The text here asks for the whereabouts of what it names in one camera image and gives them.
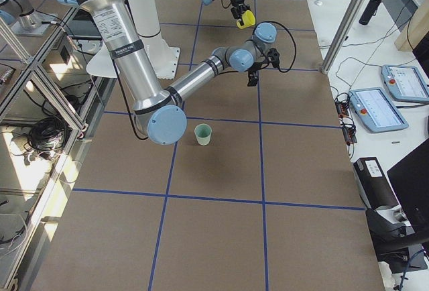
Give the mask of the yellow cup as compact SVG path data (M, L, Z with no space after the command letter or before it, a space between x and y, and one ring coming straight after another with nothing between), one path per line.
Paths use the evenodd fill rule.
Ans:
M242 16L236 21L239 29L245 29L254 26L256 23L255 16L251 10L245 11Z

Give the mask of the green cup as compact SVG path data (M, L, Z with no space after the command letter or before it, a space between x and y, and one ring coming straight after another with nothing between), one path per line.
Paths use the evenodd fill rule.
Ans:
M210 143L212 128L208 124L201 123L194 128L194 134L199 145L207 146Z

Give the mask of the near teach pendant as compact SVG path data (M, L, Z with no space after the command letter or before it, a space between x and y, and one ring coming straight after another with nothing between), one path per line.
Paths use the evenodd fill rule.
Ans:
M399 131L409 127L382 88L350 90L349 98L357 117L371 133Z

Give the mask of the teach pendant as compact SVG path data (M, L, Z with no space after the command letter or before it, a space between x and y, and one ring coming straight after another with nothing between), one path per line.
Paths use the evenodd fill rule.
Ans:
M383 65L381 75L395 100L428 103L428 85L415 66Z
M399 131L409 127L382 88L350 90L349 98L357 117L371 133Z

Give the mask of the black water bottle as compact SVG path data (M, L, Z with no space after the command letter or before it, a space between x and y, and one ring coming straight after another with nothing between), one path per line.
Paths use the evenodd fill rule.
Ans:
M382 3L382 0L369 0L366 8L364 9L361 17L359 18L359 24L367 25L371 18L376 15L378 7Z

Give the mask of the far teach pendant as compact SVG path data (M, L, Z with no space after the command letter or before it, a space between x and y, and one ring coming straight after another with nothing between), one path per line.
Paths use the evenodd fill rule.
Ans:
M381 75L395 100L428 103L428 85L415 66L383 65Z

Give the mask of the black box with label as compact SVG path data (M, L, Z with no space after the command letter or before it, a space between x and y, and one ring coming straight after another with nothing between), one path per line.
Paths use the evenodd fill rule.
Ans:
M380 211L399 205L376 157L359 158L353 167L361 197L368 208Z

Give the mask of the black computer monitor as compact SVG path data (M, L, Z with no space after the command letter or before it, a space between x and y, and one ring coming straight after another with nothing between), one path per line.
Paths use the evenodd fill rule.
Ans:
M428 140L421 143L387 175L408 221L415 231L428 228Z

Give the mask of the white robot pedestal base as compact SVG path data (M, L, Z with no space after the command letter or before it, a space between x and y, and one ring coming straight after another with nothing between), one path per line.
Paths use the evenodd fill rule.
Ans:
M159 79L173 79L176 74L180 49L170 47L163 39L158 19L155 0L128 0L128 12L134 22L139 38L150 59L156 76ZM87 67L89 74L107 78L116 78L113 63L104 40L112 40L123 36L123 28L119 28L119 18L124 14L107 14L107 18L93 18L104 41L100 54L90 61Z

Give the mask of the aluminium frame post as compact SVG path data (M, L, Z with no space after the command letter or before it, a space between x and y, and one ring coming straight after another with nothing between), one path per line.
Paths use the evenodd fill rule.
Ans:
M332 43L330 45L330 48L328 49L328 52L326 53L326 56L323 60L323 63L320 67L320 71L323 74L328 74L328 71L330 70L332 64L335 61L335 58L337 57L341 46L343 42L345 41L345 38L347 36L347 33L349 32L355 17L357 15L358 10L361 8L364 0L351 0L349 3L349 6L347 7L345 14L343 16L343 19L339 25L339 28L332 40Z

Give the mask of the aluminium frame table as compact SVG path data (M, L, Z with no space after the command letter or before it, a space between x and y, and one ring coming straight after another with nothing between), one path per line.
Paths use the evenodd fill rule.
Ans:
M99 81L73 58L56 72L48 59L73 53L67 23L29 0L1 0L1 289L26 287L48 235L54 201L64 205L80 162Z

